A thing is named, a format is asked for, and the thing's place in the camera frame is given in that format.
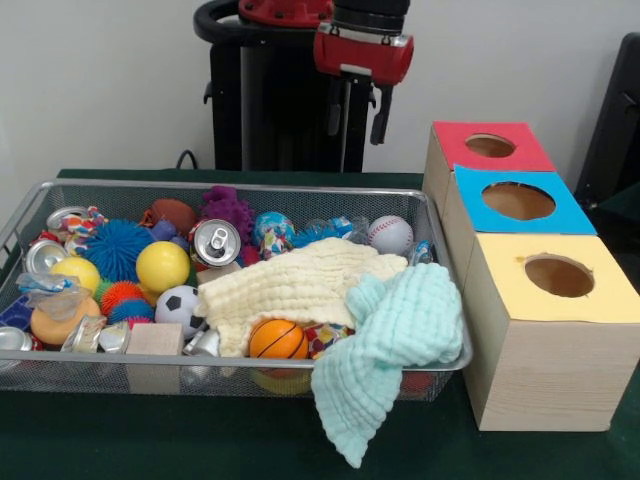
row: wooden box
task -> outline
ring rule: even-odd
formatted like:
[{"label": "wooden box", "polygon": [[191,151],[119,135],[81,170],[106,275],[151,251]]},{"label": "wooden box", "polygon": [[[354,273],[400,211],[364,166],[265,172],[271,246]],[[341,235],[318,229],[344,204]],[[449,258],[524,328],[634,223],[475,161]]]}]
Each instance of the wooden box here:
[{"label": "wooden box", "polygon": [[463,291],[476,232],[596,234],[556,173],[454,171],[442,226]]},{"label": "wooden box", "polygon": [[480,430],[609,428],[640,357],[640,298],[598,237],[479,233],[463,298]]},{"label": "wooden box", "polygon": [[555,167],[526,123],[434,122],[422,190],[445,210],[455,165],[478,170],[553,172]]}]

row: metal basket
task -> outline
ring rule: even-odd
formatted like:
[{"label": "metal basket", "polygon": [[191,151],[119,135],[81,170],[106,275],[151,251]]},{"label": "metal basket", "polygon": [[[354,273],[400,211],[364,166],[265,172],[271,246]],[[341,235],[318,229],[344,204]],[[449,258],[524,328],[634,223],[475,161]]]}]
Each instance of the metal basket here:
[{"label": "metal basket", "polygon": [[[433,242],[439,263],[451,272],[435,206],[421,192],[233,186],[256,212],[281,211],[296,225],[341,215],[370,219],[399,215],[411,224],[417,240]],[[197,209],[202,194],[210,188],[209,184],[197,183],[103,180],[55,180],[35,186],[0,232],[0,311],[18,298],[15,281],[23,271],[24,254],[55,210],[69,205],[97,205],[107,218],[138,221],[158,198],[176,198]],[[446,365],[406,369],[399,399],[435,399],[453,371],[464,368],[471,355],[465,325],[460,357]],[[0,390],[303,396],[310,395],[312,369],[311,360],[0,351]]]}]

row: red box top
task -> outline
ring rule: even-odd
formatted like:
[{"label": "red box top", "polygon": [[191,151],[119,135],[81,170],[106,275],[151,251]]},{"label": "red box top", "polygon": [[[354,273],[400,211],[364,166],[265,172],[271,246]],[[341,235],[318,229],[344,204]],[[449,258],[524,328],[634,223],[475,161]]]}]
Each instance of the red box top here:
[{"label": "red box top", "polygon": [[556,168],[526,123],[434,122],[449,168],[555,172]]}]

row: soccer ball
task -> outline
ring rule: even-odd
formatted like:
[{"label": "soccer ball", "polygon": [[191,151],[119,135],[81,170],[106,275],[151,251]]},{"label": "soccer ball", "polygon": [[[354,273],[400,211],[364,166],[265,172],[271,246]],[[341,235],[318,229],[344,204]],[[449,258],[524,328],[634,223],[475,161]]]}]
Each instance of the soccer ball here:
[{"label": "soccer ball", "polygon": [[206,327],[204,318],[193,314],[199,303],[197,288],[188,285],[171,288],[158,298],[156,323],[180,323],[185,340],[189,340]]}]

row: mint towel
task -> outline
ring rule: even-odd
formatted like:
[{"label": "mint towel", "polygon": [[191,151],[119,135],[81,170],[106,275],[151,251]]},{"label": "mint towel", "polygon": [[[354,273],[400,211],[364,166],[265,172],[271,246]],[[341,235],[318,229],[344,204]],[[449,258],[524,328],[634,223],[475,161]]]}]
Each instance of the mint towel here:
[{"label": "mint towel", "polygon": [[363,275],[346,302],[356,334],[316,362],[311,387],[327,437],[359,468],[398,396],[402,367],[458,358],[462,305],[449,272],[435,263],[387,282]]}]

